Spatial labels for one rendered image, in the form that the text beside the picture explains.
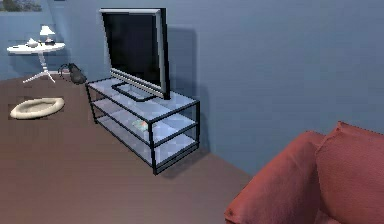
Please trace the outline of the black flat television set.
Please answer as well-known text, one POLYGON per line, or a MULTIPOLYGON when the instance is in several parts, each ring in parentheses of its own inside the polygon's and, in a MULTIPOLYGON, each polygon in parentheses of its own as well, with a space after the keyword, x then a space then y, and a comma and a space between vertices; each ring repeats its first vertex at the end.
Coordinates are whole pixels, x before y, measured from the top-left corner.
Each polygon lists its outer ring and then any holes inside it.
POLYGON ((110 72, 136 88, 170 99, 165 8, 101 8, 110 72))

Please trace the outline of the black glass television stand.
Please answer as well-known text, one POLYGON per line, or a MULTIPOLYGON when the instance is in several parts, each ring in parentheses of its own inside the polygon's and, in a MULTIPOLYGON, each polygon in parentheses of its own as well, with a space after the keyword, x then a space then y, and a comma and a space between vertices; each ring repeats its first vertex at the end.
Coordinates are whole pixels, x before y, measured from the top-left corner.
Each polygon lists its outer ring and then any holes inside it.
POLYGON ((117 78, 86 84, 98 94, 89 104, 101 125, 153 170, 163 172, 200 144, 200 102, 172 92, 168 100, 117 78))

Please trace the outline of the dark grey bag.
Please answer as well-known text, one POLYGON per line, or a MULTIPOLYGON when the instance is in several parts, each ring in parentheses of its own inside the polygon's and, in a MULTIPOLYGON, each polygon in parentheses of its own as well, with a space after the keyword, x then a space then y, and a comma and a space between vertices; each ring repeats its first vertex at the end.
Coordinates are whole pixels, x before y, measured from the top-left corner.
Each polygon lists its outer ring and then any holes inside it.
POLYGON ((59 67, 58 73, 61 78, 63 78, 63 71, 65 68, 68 69, 69 77, 73 84, 81 85, 86 83, 87 77, 82 73, 81 69, 74 63, 62 64, 59 67))

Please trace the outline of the white round side table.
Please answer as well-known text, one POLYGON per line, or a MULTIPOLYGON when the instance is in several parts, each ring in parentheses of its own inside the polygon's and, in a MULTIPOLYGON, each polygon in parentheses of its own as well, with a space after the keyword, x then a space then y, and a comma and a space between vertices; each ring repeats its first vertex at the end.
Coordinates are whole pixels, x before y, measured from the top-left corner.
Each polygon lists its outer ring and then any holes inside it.
POLYGON ((21 55, 37 54, 38 55, 43 71, 27 80, 24 80, 24 83, 33 81, 43 76, 47 76, 52 82, 55 82, 55 80, 52 78, 48 70, 48 67, 44 58, 44 54, 48 52, 55 52, 58 50, 62 50, 64 47, 65 47, 64 43, 55 43, 54 45, 38 44, 34 48, 29 47, 27 45, 16 45, 16 46, 8 47, 7 51, 12 54, 21 54, 21 55))

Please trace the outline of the red sofa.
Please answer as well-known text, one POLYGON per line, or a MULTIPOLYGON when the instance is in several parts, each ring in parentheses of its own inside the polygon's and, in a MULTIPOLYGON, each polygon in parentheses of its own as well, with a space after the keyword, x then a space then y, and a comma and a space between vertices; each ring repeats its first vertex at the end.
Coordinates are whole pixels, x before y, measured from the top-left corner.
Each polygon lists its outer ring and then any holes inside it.
POLYGON ((226 224, 384 224, 384 134, 306 131, 229 204, 226 224))

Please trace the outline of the framed wall picture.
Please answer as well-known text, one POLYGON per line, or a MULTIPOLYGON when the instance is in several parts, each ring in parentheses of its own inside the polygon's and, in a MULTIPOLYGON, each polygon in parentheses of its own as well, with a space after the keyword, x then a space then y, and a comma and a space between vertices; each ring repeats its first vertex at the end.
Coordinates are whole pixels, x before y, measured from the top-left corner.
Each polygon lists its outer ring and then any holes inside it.
POLYGON ((0 0, 0 12, 40 12, 40 0, 0 0))

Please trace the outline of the cream oval pet bed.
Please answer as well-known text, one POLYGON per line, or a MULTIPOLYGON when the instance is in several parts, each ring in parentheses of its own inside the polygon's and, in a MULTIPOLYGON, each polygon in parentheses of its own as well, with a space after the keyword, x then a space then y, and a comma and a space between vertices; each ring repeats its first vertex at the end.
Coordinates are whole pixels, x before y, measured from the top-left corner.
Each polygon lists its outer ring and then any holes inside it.
POLYGON ((63 98, 38 98, 16 105, 10 112, 14 119, 36 119, 54 114, 64 107, 63 98))

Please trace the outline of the white table lamp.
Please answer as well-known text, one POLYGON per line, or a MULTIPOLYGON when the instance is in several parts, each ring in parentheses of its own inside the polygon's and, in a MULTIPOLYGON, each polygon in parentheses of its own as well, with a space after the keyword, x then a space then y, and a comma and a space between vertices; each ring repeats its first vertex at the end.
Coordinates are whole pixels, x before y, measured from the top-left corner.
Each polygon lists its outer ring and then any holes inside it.
POLYGON ((49 26, 43 25, 40 30, 40 41, 45 45, 53 46, 55 41, 55 33, 50 29, 49 26))

